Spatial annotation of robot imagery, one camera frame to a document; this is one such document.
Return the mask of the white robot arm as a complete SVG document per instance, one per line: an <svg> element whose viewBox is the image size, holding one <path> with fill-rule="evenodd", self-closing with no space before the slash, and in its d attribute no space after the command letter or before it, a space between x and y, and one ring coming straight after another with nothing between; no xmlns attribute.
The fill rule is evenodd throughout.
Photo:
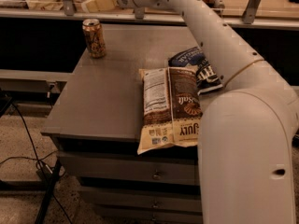
<svg viewBox="0 0 299 224"><path fill-rule="evenodd" d="M222 79L225 89L206 107L198 141L204 224L296 224L296 91L202 0L82 4L86 12L115 7L174 10Z"/></svg>

